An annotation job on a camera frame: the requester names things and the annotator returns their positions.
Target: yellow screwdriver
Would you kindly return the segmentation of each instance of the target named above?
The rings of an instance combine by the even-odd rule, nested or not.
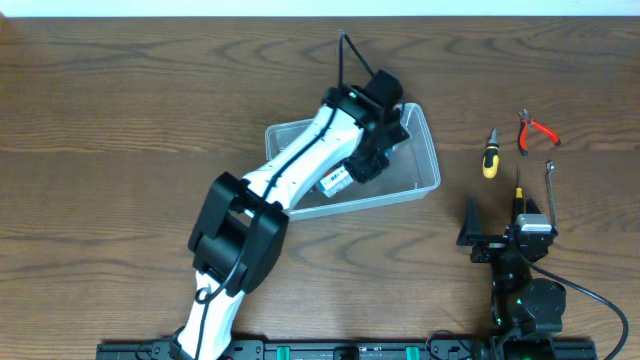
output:
[[[498,148],[498,129],[493,128],[482,158],[482,173],[487,179],[492,179],[498,173],[498,163],[500,162]]]

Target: label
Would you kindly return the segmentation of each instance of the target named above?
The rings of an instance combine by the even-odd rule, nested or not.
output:
[[[342,189],[351,185],[351,183],[353,183],[353,178],[343,165],[318,181],[317,185],[326,197],[332,197]]]

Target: green connector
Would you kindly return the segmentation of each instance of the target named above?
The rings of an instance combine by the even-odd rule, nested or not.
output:
[[[420,360],[420,349],[417,346],[407,346],[407,360]]]
[[[278,346],[276,360],[291,360],[291,349],[288,346]]]

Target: pliers handle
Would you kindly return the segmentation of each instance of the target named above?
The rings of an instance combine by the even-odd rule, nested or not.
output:
[[[529,154],[529,151],[527,149],[527,129],[529,128],[529,125],[533,126],[534,129],[540,131],[541,133],[545,134],[549,139],[551,139],[551,141],[553,142],[553,145],[555,146],[560,145],[560,138],[558,137],[558,134],[556,134],[555,131],[551,130],[550,127],[535,121],[533,117],[531,117],[527,109],[524,109],[521,112],[518,112],[518,115],[520,115],[520,132],[518,133],[518,148],[520,149],[520,153],[522,154],[522,156],[527,156],[527,154]]]

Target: small box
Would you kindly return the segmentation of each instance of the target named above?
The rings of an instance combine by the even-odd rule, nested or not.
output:
[[[267,160],[284,150],[313,120],[273,125],[265,133]],[[406,104],[400,120],[410,138],[394,146],[390,165],[375,179],[351,184],[328,198],[309,191],[289,214],[291,220],[311,219],[348,211],[417,200],[440,185],[438,160],[424,113],[418,104]]]

